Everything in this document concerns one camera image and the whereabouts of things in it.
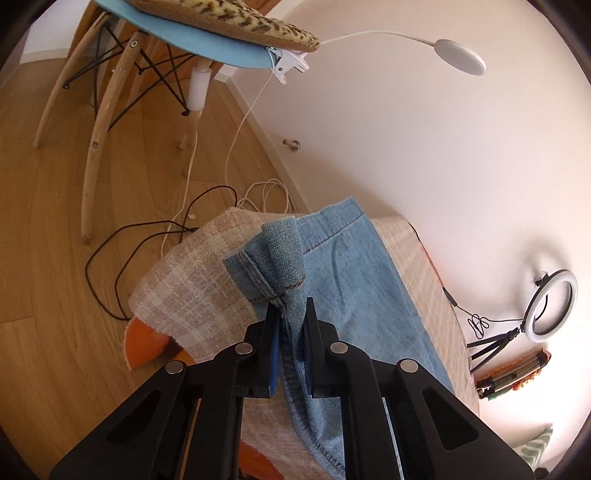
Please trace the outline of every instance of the metal rivet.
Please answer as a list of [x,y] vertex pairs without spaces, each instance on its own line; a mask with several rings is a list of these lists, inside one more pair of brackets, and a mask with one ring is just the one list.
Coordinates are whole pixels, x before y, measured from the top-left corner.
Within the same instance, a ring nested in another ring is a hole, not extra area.
[[335,342],[330,346],[330,351],[333,353],[347,353],[347,350],[349,347],[343,342]]
[[252,352],[253,348],[250,343],[242,342],[242,343],[239,343],[238,345],[236,345],[234,347],[234,350],[236,350],[236,353],[238,355],[248,355],[249,353]]
[[180,372],[183,371],[184,365],[182,362],[179,362],[178,360],[173,360],[171,362],[168,362],[166,364],[166,373],[174,375],[174,374],[179,374]]
[[418,370],[418,363],[410,358],[405,358],[400,362],[400,368],[408,374],[413,374]]

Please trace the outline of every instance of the white clamp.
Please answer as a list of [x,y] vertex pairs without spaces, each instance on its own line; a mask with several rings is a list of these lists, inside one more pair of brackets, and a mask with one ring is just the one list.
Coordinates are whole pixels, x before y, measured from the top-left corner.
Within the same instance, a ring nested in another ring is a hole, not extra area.
[[295,68],[299,72],[310,70],[310,66],[304,60],[304,57],[307,55],[305,51],[298,53],[292,50],[286,50],[285,48],[268,47],[268,49],[279,59],[273,67],[273,74],[275,74],[277,80],[282,85],[287,84],[285,74],[292,68]]

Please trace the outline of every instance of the wooden chair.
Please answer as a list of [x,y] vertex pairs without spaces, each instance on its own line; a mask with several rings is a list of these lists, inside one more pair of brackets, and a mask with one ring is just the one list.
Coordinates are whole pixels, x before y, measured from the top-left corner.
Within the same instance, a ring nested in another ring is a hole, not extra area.
[[109,80],[100,103],[90,139],[82,193],[80,226],[82,242],[84,243],[88,242],[92,235],[96,181],[105,137],[113,118],[115,105],[134,61],[141,54],[145,61],[150,62],[146,52],[143,51],[144,46],[146,49],[155,48],[155,43],[148,41],[149,35],[153,35],[166,44],[176,46],[198,57],[197,66],[193,69],[191,75],[190,95],[186,104],[189,110],[186,141],[187,157],[192,154],[197,141],[197,125],[212,73],[210,68],[212,62],[215,60],[222,64],[243,68],[268,69],[272,67],[269,53],[263,46],[234,40],[199,28],[148,15],[132,7],[124,0],[98,0],[96,3],[105,11],[112,12],[118,18],[122,18],[127,23],[134,25],[138,31],[127,42],[117,62],[115,71]]
[[[66,60],[66,64],[62,68],[55,85],[53,86],[51,93],[49,94],[49,98],[47,99],[47,103],[45,105],[45,109],[41,114],[41,119],[39,120],[39,126],[37,127],[37,132],[35,133],[35,139],[33,140],[33,148],[38,149],[41,145],[41,137],[43,136],[43,131],[45,130],[45,125],[47,124],[47,120],[51,114],[51,110],[53,106],[56,104],[57,97],[64,87],[66,80],[74,73],[76,66],[78,65],[80,59],[92,43],[92,41],[96,38],[99,34],[107,20],[111,14],[106,11],[102,11],[96,17],[96,19],[91,23],[90,28],[86,30],[86,32],[79,38],[76,42],[76,45],[70,49],[70,54],[68,59]],[[87,20],[87,15],[83,16],[83,20]]]

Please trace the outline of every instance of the blue chair seat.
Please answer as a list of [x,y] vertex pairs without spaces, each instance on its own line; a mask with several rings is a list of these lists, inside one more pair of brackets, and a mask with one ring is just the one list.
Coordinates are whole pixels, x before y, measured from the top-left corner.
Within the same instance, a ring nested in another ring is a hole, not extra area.
[[125,0],[95,0],[95,3],[154,37],[195,55],[245,69],[272,67],[269,52],[261,45],[148,15]]

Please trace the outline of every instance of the white wall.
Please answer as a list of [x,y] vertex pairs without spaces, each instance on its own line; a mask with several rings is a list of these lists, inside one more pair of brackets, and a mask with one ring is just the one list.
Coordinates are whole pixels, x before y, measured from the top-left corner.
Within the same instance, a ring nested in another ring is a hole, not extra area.
[[[308,0],[285,20],[321,39],[376,28],[451,38],[486,60],[472,77],[425,45],[358,37],[309,54],[310,71],[271,82],[254,113],[310,210],[354,195],[371,216],[402,213],[468,310],[521,317],[535,276],[574,271],[581,295],[549,365],[481,405],[510,443],[553,423],[552,466],[591,407],[591,86],[578,64],[525,0]],[[251,102],[267,76],[233,81]],[[530,347],[519,338],[504,360]]]
[[21,63],[66,57],[89,0],[56,0],[29,30]]

